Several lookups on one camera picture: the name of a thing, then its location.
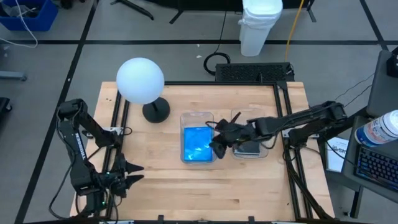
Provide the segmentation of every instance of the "black lamp base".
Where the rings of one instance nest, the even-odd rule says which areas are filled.
[[[166,120],[170,114],[170,105],[167,100],[159,97],[152,103],[142,107],[142,113],[147,121],[151,123],[160,123]]]

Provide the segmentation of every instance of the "blue bin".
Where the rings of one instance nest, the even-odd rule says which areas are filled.
[[[16,6],[15,0],[3,0],[8,6]],[[18,0],[19,5],[36,4],[42,6],[35,18],[24,18],[30,31],[48,31],[58,14],[58,8],[51,0]],[[9,30],[26,30],[20,17],[0,17],[0,23]]]

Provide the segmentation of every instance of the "small clear container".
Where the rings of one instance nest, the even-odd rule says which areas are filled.
[[[187,164],[207,164],[216,159],[213,149],[209,146],[214,136],[214,124],[206,125],[206,121],[214,121],[210,112],[183,113],[181,125],[181,161]]]
[[[241,114],[236,120],[236,124],[247,124],[247,120],[264,117],[264,111],[259,108],[236,108],[231,111],[231,119],[233,119],[239,112]],[[257,159],[268,156],[268,149],[264,147],[268,145],[267,141],[263,142],[244,142],[241,145],[232,146],[232,154],[237,159]]]

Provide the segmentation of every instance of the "white lid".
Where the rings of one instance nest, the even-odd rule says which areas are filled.
[[[282,0],[243,0],[243,9],[254,16],[278,14],[283,7]]]
[[[391,111],[384,115],[383,121],[387,129],[398,136],[398,110]]]

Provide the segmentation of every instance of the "blue cloth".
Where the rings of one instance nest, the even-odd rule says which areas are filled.
[[[184,161],[213,161],[213,150],[209,146],[212,137],[213,130],[209,127],[184,128]]]

